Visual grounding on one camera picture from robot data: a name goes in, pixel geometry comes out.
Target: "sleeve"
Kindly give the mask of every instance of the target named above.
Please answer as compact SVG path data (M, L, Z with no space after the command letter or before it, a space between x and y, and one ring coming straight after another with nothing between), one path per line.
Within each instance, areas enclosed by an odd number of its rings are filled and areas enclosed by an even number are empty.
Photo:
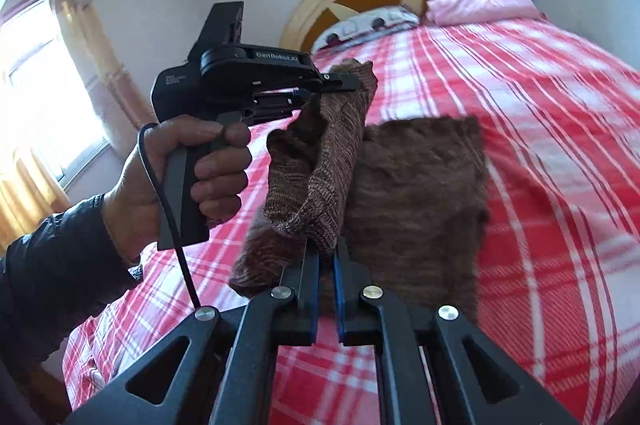
M89 316L142 280L127 269L102 219L82 201L14 241L0 259L0 357L19 373L44 361Z

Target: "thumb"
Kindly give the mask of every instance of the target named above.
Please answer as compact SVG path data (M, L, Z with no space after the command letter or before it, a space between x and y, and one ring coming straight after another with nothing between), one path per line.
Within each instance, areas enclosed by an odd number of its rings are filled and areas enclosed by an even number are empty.
M205 121L182 115L163 121L145 134L148 153L165 157L180 145L188 147L202 145L222 137L223 126L216 121Z

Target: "screw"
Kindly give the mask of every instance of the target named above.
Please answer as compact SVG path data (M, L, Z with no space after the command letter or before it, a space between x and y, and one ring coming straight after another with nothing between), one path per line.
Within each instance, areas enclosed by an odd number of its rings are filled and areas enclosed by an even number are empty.
M291 288L289 286L276 286L271 290L271 296L274 299L284 300L291 296Z
M438 310L438 316L444 320L455 320L460 315L460 312L453 306L442 306Z
M200 322L206 322L208 320L213 320L216 316L216 309L212 306L203 306L201 308L196 309L195 312L196 319Z
M380 286L367 286L362 290L362 294L367 299L379 299L383 296L384 292Z

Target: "yellow curtain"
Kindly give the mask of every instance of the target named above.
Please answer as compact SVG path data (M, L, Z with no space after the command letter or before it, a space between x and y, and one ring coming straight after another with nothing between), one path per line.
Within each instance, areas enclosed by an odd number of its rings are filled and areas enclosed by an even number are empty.
M26 144L20 117L29 114L12 101L12 93L0 69L0 255L45 217L70 206L57 181Z
M48 1L107 141L125 158L142 126L156 121L151 105L116 58L92 1Z

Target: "finger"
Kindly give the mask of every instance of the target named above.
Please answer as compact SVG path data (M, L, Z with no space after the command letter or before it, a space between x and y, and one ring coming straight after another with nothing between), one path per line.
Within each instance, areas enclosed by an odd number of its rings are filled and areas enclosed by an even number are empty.
M247 147L226 147L201 158L195 166L196 177L205 180L214 176L226 176L246 169L252 156Z
M226 223L240 210L242 201L239 196L231 196L222 199L208 199L200 204L200 211L209 219L220 220Z
M251 141L251 131L244 123L232 123L225 127L225 140L233 147L246 147Z
M209 180L199 181L191 187L191 198L195 202L226 198L242 192L248 182L249 179L247 179L244 171L230 176L217 176Z
M196 146L222 135L223 127L215 121L205 121L186 114L163 121L145 134L147 152L167 156L178 145Z

